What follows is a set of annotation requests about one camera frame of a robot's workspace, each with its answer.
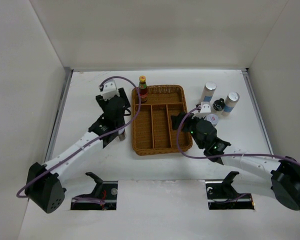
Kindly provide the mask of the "clear lid salt grinder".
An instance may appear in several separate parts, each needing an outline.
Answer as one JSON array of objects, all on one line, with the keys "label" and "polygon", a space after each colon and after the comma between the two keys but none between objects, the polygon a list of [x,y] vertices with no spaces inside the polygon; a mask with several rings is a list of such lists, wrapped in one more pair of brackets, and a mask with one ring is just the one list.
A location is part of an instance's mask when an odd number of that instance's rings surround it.
[{"label": "clear lid salt grinder", "polygon": [[125,128],[118,131],[118,139],[119,141],[124,141],[126,139]]}]

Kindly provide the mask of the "black cap salt grinder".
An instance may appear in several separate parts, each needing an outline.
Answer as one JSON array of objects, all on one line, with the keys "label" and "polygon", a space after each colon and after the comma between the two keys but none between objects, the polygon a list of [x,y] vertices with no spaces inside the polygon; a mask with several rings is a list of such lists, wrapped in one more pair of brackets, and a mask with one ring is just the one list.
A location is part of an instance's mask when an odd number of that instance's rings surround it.
[{"label": "black cap salt grinder", "polygon": [[225,108],[225,100],[223,98],[220,98],[213,102],[211,110],[216,114],[220,114],[223,112],[224,108]]}]

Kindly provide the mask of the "red sauce bottle yellow cap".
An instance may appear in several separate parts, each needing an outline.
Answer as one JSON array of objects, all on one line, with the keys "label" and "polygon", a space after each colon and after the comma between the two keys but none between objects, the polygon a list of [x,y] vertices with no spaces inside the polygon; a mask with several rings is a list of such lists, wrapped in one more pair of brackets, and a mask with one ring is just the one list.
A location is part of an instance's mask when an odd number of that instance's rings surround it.
[{"label": "red sauce bottle yellow cap", "polygon": [[140,93],[140,98],[141,102],[145,103],[148,100],[148,88],[147,88],[147,83],[146,83],[146,77],[144,75],[141,75],[139,77],[139,93]]}]

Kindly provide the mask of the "white peppercorn jar blue label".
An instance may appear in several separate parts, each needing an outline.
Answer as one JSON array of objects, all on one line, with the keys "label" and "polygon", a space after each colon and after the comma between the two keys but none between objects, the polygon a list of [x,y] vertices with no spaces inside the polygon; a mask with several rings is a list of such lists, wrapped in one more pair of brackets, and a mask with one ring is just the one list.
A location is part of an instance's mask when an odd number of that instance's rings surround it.
[{"label": "white peppercorn jar blue label", "polygon": [[204,103],[210,103],[213,95],[215,93],[215,90],[217,88],[217,85],[215,82],[208,81],[205,83],[202,94],[201,94],[201,102]]}]

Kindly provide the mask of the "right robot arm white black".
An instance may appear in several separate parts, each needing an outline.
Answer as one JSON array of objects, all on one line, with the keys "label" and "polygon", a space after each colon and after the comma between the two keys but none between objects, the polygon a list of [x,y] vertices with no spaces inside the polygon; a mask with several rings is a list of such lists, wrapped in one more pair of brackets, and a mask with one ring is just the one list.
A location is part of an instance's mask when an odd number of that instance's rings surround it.
[{"label": "right robot arm white black", "polygon": [[193,113],[181,112],[170,117],[172,129],[190,133],[197,147],[203,150],[203,160],[246,171],[251,180],[230,172],[220,183],[223,194],[238,199],[242,194],[257,194],[276,199],[286,208],[300,210],[300,162],[292,157],[266,153],[248,153],[217,136],[211,122]]}]

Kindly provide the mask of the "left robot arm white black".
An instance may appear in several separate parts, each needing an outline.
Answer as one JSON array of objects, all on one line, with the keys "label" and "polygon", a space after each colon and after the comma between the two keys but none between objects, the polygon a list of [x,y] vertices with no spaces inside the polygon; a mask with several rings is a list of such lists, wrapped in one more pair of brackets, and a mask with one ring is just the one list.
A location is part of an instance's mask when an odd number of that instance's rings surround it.
[{"label": "left robot arm white black", "polygon": [[54,212],[64,201],[67,190],[62,183],[66,173],[124,133],[124,117],[131,115],[131,104],[123,88],[113,93],[110,99],[106,99],[105,94],[96,96],[103,113],[75,144],[46,163],[36,162],[29,168],[25,196],[45,213]]}]

